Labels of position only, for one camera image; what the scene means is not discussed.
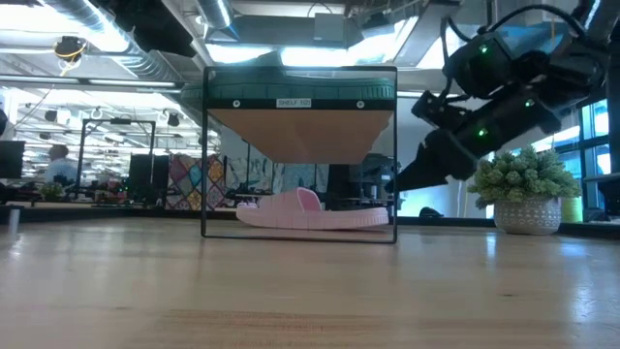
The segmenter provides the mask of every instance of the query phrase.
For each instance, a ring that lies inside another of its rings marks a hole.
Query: ceiling
[[[115,3],[109,0],[98,2],[102,5]],[[574,2],[576,0],[563,0],[559,5],[569,10]],[[399,90],[440,90],[445,80],[440,71],[444,60],[439,41],[439,20],[443,16],[453,16],[459,29],[467,35],[473,35],[486,21],[485,0],[329,0],[314,4],[304,0],[231,0],[235,12],[232,27],[238,35],[236,40],[231,41],[233,35],[230,28],[218,31],[204,25],[197,0],[142,1],[153,4],[153,11],[162,16],[154,17],[151,26],[157,27],[156,24],[161,22],[162,27],[172,28],[165,36],[161,34],[162,42],[166,42],[167,47],[174,48],[177,53],[188,51],[178,48],[186,42],[190,43],[187,44],[191,46],[189,50],[196,54],[188,57],[155,49],[143,52],[139,48],[131,51],[130,47],[123,51],[127,41],[135,39],[142,43],[148,42],[143,37],[144,33],[149,33],[146,39],[152,39],[153,36],[157,39],[156,32],[145,31],[150,28],[148,25],[136,26],[131,33],[116,28],[114,30],[120,31],[108,36],[108,32],[94,32],[51,7],[16,3],[20,2],[0,0],[0,75],[145,79],[131,66],[132,60],[146,56],[148,62],[155,62],[154,66],[165,68],[167,77],[191,83],[202,81],[202,69],[207,65],[240,62],[278,50],[283,63],[291,66],[393,64],[399,68]],[[35,1],[21,3],[33,4]],[[502,0],[495,3],[498,5],[497,15],[502,16],[519,6],[532,3],[532,0]],[[380,12],[387,13],[388,32],[364,39],[360,36],[364,22]],[[345,28],[349,28],[347,38],[354,39],[327,46],[325,42],[317,42],[316,38],[302,38],[307,30],[311,30],[312,35],[314,17],[321,14],[338,14],[345,18]],[[119,14],[118,25],[121,25],[121,19],[126,18]],[[107,12],[102,15],[100,12],[98,20],[106,23],[104,29],[109,29],[107,21],[111,23],[110,26],[116,25]],[[173,30],[177,29],[182,33],[176,35]],[[563,30],[560,23],[538,15],[509,22],[503,34],[515,49],[551,49],[556,42],[559,43]],[[53,53],[55,43],[63,36],[87,39],[89,44],[85,46],[78,65],[69,67],[70,64],[59,60]],[[171,43],[175,37],[179,38],[179,43]],[[452,53],[463,43],[449,30],[447,44],[449,53]],[[199,125],[202,116],[200,112],[182,105],[175,93],[118,92],[112,88],[108,91],[93,91],[88,90],[87,86],[74,90],[54,89],[53,85],[28,88],[3,82],[1,78],[0,86],[4,86],[0,94],[10,96],[14,101],[13,108],[17,115],[14,121],[25,120],[15,129],[18,139],[28,141],[29,150],[32,151],[29,154],[35,154],[31,156],[33,161],[45,158],[46,149],[52,143],[67,144],[70,150],[78,149],[81,120],[99,113],[102,119],[122,117],[155,122],[156,153],[175,149],[196,152],[200,148]],[[452,92],[458,93],[458,86]],[[46,121],[47,111],[60,111],[63,122]],[[168,125],[167,119],[171,113],[179,115],[177,127]],[[105,153],[108,146],[126,147],[127,154],[144,151],[148,148],[149,138],[142,126],[137,123],[102,124],[99,129],[91,130],[86,140],[86,158],[97,163],[97,159],[105,155],[102,151]],[[214,151],[217,146],[217,137],[213,135],[209,151]]]

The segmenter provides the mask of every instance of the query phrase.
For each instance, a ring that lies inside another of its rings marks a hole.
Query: metal frame
[[[314,241],[314,242],[353,242],[353,243],[379,243],[379,244],[395,244],[398,242],[398,202],[399,192],[396,183],[396,175],[398,174],[398,153],[397,153],[397,89],[398,89],[398,72],[396,67],[387,66],[359,66],[359,67],[339,67],[339,68],[325,68],[325,67],[260,67],[260,66],[213,66],[206,67],[203,72],[202,83],[202,132],[201,136],[203,140],[207,139],[208,133],[208,111],[209,109],[246,109],[246,110],[275,110],[276,99],[210,99],[208,95],[209,76],[213,72],[273,72],[275,70],[281,71],[353,71],[353,72],[390,72],[394,73],[394,97],[393,100],[388,101],[363,101],[365,111],[393,111],[393,172],[394,172],[394,203],[392,209],[392,238],[386,240],[380,239],[368,239],[368,238],[292,238],[292,237],[272,237],[272,236],[226,236],[226,235],[210,235],[206,233],[206,183],[208,181],[208,163],[206,154],[206,142],[202,144],[202,181],[201,181],[201,236],[203,238],[240,238],[240,239],[258,239],[258,240],[279,240],[279,241]],[[240,106],[233,107],[233,102],[241,102]],[[359,100],[322,100],[312,99],[311,110],[337,110],[337,111],[359,111],[357,106]]]
[[[108,122],[110,124],[132,124],[132,123],[138,123],[138,124],[149,124],[151,125],[151,144],[150,147],[148,149],[148,155],[151,157],[151,182],[153,181],[153,161],[154,161],[154,157],[153,157],[153,147],[155,146],[155,128],[157,127],[157,124],[155,121],[138,121],[138,120],[125,120],[125,119],[83,119],[81,121],[81,136],[80,136],[80,140],[79,140],[79,157],[77,159],[77,178],[76,178],[76,188],[79,188],[79,186],[81,185],[81,168],[82,168],[82,163],[84,160],[84,146],[86,143],[86,136],[88,136],[90,133],[87,132],[86,130],[86,125],[88,125],[88,123],[90,122],[98,122],[98,123],[104,123],[104,122]],[[78,191],[76,191],[75,193],[75,198],[78,198]]]

